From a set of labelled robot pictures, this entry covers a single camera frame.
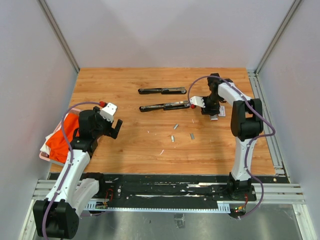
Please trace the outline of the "staple box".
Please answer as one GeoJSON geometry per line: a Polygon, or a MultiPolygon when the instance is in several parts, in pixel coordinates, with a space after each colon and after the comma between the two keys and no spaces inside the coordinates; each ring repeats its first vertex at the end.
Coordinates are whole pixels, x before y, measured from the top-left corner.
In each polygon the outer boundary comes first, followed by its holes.
{"type": "Polygon", "coordinates": [[[224,106],[220,106],[219,108],[219,113],[215,115],[210,115],[210,120],[211,121],[217,121],[218,117],[225,117],[226,116],[226,110],[224,106]]]}

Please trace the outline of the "black stapler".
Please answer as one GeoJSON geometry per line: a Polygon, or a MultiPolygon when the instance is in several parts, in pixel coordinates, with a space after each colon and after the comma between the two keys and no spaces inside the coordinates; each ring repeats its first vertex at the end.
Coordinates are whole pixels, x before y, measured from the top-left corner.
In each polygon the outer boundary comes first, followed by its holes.
{"type": "Polygon", "coordinates": [[[144,113],[144,112],[151,112],[155,110],[170,111],[170,110],[188,109],[189,107],[190,107],[189,102],[185,100],[185,101],[176,101],[176,102],[167,102],[167,103],[140,106],[139,110],[140,112],[144,113]]]}
{"type": "Polygon", "coordinates": [[[163,88],[139,88],[140,95],[162,94],[162,95],[184,95],[187,90],[184,87],[163,87],[163,88]]]}

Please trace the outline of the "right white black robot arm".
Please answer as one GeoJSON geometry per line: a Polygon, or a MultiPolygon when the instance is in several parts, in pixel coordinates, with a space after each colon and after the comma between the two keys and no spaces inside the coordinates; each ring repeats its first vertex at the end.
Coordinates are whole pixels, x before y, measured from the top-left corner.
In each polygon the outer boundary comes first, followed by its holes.
{"type": "Polygon", "coordinates": [[[250,110],[249,105],[262,114],[262,102],[258,98],[250,98],[236,88],[230,79],[222,80],[218,73],[212,73],[207,78],[210,95],[203,97],[203,115],[217,116],[220,113],[220,103],[232,106],[230,129],[235,137],[235,160],[229,173],[224,192],[232,200],[240,199],[252,191],[251,171],[255,137],[263,132],[263,121],[250,110]]]}

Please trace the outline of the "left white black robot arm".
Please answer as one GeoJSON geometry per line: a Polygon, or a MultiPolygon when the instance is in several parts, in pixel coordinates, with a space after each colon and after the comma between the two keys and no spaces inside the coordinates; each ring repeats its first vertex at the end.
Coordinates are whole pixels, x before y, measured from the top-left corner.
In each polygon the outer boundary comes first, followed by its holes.
{"type": "Polygon", "coordinates": [[[118,107],[109,102],[94,102],[94,108],[82,110],[78,115],[78,129],[68,139],[65,122],[61,131],[68,146],[65,164],[58,179],[43,200],[36,200],[33,216],[38,236],[71,240],[77,233],[80,216],[93,196],[101,198],[107,193],[102,173],[81,175],[89,164],[102,136],[118,137],[122,120],[115,127],[114,116],[118,107]]]}

